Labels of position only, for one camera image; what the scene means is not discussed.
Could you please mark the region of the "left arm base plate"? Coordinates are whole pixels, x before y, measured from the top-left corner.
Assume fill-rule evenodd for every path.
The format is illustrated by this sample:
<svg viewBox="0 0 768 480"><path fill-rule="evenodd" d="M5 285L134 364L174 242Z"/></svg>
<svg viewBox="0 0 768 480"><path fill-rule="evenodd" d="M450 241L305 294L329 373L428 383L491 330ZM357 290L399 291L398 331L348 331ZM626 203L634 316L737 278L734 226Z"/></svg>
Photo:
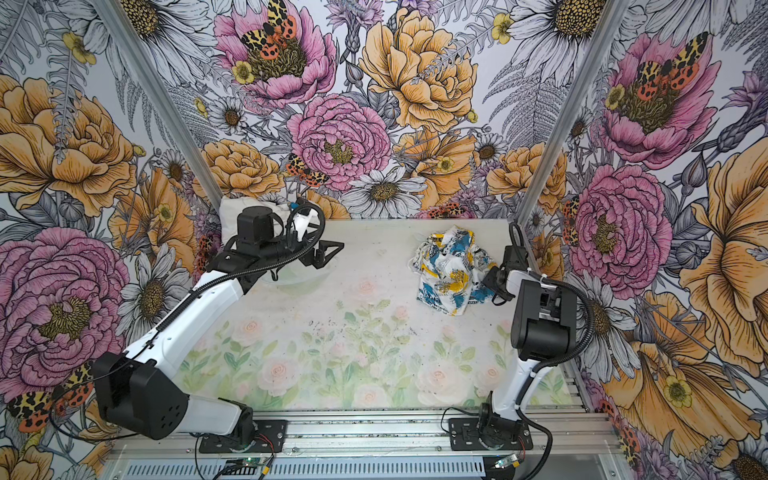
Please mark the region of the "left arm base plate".
<svg viewBox="0 0 768 480"><path fill-rule="evenodd" d="M286 420L255 419L244 430L239 427L228 435L206 434L199 450L204 454L280 453L287 437Z"/></svg>

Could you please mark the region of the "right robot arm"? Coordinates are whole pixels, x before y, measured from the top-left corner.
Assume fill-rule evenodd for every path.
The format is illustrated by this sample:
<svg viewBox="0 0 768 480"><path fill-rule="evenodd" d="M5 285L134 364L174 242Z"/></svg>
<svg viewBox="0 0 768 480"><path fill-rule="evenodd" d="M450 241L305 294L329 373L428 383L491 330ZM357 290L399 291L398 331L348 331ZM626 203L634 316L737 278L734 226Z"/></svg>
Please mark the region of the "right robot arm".
<svg viewBox="0 0 768 480"><path fill-rule="evenodd" d="M510 345L513 361L481 407L478 428L491 449L529 444L522 419L535 388L577 346L578 296L529 268L523 247L508 246L499 267L483 280L495 296L513 307Z"/></svg>

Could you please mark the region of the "newspaper print colourful cloth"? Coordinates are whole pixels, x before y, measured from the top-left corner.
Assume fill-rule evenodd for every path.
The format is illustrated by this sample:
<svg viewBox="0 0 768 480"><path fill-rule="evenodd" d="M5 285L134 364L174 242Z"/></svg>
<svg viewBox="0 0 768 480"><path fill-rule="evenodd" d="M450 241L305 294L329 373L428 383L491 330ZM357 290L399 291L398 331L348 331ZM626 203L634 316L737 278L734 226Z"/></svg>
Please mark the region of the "newspaper print colourful cloth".
<svg viewBox="0 0 768 480"><path fill-rule="evenodd" d="M430 235L409 261L419 275L416 298L449 316L461 316L469 305L491 299L493 293L483 280L496 266L474 233L458 226Z"/></svg>

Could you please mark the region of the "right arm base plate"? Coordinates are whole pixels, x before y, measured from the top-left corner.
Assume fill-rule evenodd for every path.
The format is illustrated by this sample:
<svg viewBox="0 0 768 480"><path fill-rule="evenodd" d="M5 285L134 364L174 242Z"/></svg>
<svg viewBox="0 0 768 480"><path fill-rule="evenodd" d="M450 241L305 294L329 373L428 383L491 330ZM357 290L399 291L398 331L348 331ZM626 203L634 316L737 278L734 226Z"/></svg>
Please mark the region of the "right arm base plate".
<svg viewBox="0 0 768 480"><path fill-rule="evenodd" d="M533 448L528 426L522 421L493 417L455 417L448 420L453 451L522 451Z"/></svg>

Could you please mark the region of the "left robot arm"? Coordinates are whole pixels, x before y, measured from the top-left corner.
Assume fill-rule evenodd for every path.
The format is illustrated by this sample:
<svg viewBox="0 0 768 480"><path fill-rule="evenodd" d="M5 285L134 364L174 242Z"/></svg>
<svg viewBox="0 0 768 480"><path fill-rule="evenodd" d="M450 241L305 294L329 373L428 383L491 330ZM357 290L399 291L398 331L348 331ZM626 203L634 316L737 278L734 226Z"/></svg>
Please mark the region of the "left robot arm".
<svg viewBox="0 0 768 480"><path fill-rule="evenodd" d="M154 440L189 433L249 446L257 436L251 407L190 395L173 378L210 326L262 276L294 261L325 267L344 247L323 240L325 226L323 210L309 201L292 205L285 218L265 206L242 210L236 234L179 304L123 352L93 363L101 418Z"/></svg>

